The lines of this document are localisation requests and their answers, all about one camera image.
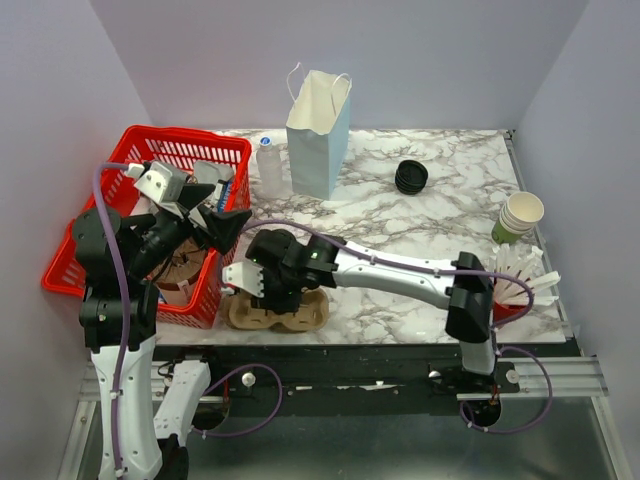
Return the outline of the stack of green paper cups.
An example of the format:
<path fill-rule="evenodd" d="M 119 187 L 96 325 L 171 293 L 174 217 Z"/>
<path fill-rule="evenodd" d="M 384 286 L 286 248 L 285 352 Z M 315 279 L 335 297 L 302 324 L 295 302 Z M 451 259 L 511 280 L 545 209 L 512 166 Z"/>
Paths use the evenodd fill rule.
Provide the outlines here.
<path fill-rule="evenodd" d="M 513 244 L 533 230 L 544 213 L 544 204 L 536 195 L 516 192 L 501 207 L 491 238 L 497 244 Z"/>

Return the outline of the grey crumpled bag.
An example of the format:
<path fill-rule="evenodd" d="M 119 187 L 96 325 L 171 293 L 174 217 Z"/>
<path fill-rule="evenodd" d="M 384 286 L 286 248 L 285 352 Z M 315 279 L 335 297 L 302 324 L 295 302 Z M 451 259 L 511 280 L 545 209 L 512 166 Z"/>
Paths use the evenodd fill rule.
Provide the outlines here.
<path fill-rule="evenodd" d="M 194 163 L 193 174 L 197 184 L 214 185 L 216 189 L 234 180 L 234 170 L 230 165 L 198 160 Z"/>

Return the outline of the brown pulp cup carrier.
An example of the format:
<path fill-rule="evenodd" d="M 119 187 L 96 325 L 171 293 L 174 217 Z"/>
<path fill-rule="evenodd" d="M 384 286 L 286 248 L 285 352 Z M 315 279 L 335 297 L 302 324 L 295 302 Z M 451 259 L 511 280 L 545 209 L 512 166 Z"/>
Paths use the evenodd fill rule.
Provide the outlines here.
<path fill-rule="evenodd" d="M 245 291 L 227 296 L 220 303 L 219 317 L 230 328 L 243 331 L 272 330 L 298 334 L 321 329 L 329 318 L 329 299 L 322 289 L 307 290 L 297 312 L 277 314 L 254 306 Z"/>

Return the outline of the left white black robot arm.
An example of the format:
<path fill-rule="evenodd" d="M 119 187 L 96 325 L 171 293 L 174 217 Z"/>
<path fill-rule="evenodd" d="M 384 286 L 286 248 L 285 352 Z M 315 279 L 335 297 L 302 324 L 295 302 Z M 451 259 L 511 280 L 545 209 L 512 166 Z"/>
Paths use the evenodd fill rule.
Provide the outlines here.
<path fill-rule="evenodd" d="M 220 368 L 183 360 L 160 407 L 152 400 L 159 290 L 149 274 L 186 240 L 228 252 L 250 211 L 214 212 L 199 204 L 208 187 L 186 185 L 179 215 L 122 217 L 94 189 L 95 205 L 74 221 L 75 257 L 86 273 L 79 320 L 99 381 L 102 479 L 184 479 L 186 437 L 202 395 L 214 393 Z"/>

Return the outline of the stack of black lids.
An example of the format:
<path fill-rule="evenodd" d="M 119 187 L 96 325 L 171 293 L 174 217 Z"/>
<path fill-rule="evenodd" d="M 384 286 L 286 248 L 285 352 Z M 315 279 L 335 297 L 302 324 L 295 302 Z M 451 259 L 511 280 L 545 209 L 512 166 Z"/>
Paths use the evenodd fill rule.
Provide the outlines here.
<path fill-rule="evenodd" d="M 403 160 L 399 163 L 394 182 L 397 189 L 405 195 L 416 195 L 426 186 L 428 170 L 415 160 Z"/>

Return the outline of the brown round package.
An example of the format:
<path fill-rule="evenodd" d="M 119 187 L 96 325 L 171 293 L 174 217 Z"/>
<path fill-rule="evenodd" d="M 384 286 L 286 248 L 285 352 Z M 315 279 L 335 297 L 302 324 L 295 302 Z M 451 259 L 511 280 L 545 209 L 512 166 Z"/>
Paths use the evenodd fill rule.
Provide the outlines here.
<path fill-rule="evenodd" d="M 192 285 L 198 280 L 207 255 L 206 249 L 188 239 L 150 274 L 151 280 L 164 290 L 177 291 Z"/>

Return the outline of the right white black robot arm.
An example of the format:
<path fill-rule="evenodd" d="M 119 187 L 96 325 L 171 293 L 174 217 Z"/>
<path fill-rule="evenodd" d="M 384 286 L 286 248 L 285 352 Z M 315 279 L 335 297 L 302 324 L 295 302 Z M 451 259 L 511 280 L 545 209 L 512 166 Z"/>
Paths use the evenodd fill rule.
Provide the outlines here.
<path fill-rule="evenodd" d="M 250 243 L 239 288 L 277 314 L 298 310 L 306 290 L 364 288 L 405 296 L 446 312 L 446 333 L 461 350 L 460 379 L 480 392 L 496 380 L 494 281 L 478 257 L 462 252 L 432 261 L 376 251 L 314 233 L 300 243 L 284 229 L 259 231 Z"/>

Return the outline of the red plastic basket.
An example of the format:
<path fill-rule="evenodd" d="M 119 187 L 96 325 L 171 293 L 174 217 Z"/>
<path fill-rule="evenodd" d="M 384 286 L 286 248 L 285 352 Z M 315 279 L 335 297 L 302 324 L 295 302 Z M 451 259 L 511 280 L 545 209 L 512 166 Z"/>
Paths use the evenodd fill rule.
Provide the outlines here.
<path fill-rule="evenodd" d="M 132 125 L 123 133 L 109 157 L 115 163 L 142 163 L 160 160 L 191 172 L 199 160 L 224 164 L 234 170 L 234 182 L 226 202 L 227 211 L 251 206 L 249 162 L 252 145 L 241 137 L 219 135 L 184 127 Z M 80 298 L 85 287 L 85 273 L 74 257 L 75 242 L 67 228 L 41 277 L 41 287 L 52 293 Z M 207 254 L 190 302 L 185 306 L 158 305 L 159 322 L 198 329 L 214 325 L 222 299 L 222 269 L 234 260 L 236 249 L 222 256 L 212 250 Z"/>

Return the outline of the red cup holder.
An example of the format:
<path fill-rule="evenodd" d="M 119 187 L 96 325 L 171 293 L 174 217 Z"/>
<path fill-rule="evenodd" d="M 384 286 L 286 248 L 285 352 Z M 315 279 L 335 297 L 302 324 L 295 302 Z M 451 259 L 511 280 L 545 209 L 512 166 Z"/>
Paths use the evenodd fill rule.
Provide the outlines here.
<path fill-rule="evenodd" d="M 493 303 L 493 323 L 497 329 L 504 326 L 504 321 L 512 316 L 525 311 L 527 305 L 508 305 L 499 302 Z"/>

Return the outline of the clear plastic water bottle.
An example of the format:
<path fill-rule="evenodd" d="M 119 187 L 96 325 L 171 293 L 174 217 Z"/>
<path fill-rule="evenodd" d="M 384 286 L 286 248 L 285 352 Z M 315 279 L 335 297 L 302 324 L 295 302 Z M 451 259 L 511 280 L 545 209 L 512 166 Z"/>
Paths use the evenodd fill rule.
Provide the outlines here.
<path fill-rule="evenodd" d="M 283 185 L 282 160 L 270 137 L 262 137 L 259 140 L 256 162 L 264 194 L 277 198 Z"/>

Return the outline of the blue flat package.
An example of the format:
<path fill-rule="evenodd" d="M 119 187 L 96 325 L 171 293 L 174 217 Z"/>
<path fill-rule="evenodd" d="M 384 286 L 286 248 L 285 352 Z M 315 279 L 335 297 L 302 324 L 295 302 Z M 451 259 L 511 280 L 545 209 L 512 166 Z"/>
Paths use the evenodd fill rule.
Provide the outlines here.
<path fill-rule="evenodd" d="M 234 181 L 232 179 L 217 182 L 215 194 L 215 206 L 218 212 L 223 212 L 229 201 Z"/>

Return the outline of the light blue paper bag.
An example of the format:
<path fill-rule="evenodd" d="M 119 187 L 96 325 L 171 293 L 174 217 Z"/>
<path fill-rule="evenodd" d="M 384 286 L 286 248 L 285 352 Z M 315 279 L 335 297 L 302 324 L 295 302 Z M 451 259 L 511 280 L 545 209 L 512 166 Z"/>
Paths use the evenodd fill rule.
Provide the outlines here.
<path fill-rule="evenodd" d="M 303 74 L 286 121 L 292 188 L 296 194 L 328 200 L 346 157 L 353 80 L 294 68 Z"/>

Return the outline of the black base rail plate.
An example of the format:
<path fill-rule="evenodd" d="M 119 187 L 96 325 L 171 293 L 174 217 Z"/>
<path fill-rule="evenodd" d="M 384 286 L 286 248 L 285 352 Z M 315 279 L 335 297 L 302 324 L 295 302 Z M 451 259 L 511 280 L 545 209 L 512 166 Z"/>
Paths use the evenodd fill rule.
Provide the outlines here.
<path fill-rule="evenodd" d="M 446 344 L 161 346 L 153 359 L 159 364 L 204 359 L 214 380 L 257 364 L 256 385 L 230 380 L 230 405 L 235 416 L 263 418 L 277 400 L 283 416 L 452 415 L 462 394 L 483 399 L 493 392 L 523 392 L 521 384 L 506 378 L 519 358 L 545 361 L 578 354 L 575 341 L 517 344 L 490 378 L 463 372 L 459 347 Z"/>

